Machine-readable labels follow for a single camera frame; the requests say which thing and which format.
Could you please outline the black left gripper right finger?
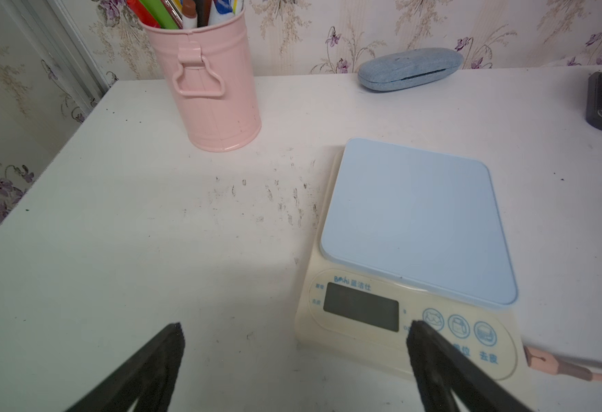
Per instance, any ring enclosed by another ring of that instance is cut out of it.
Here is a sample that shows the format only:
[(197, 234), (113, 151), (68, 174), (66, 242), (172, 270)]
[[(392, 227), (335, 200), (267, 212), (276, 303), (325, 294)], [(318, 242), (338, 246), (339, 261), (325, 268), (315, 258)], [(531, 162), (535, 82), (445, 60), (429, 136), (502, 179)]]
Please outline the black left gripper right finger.
[(407, 352), (426, 411), (528, 411), (460, 353), (429, 324), (415, 320), (407, 336)]

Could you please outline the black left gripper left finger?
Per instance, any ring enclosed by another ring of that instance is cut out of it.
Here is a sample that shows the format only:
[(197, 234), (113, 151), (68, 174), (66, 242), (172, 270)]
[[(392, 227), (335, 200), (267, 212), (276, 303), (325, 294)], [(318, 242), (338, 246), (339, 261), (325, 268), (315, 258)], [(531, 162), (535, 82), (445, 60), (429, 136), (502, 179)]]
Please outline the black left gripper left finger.
[(181, 324), (169, 324), (70, 411), (167, 411), (184, 355)]

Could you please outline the blue kitchen scale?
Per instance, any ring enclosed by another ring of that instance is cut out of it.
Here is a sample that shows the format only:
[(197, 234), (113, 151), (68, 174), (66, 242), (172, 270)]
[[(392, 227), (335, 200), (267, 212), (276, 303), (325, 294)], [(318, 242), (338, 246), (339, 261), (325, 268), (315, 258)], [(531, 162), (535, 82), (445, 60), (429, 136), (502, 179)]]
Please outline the blue kitchen scale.
[(488, 168), (362, 138), (336, 158), (304, 278), (302, 343), (405, 378), (422, 321), (492, 379), (525, 361), (518, 289)]

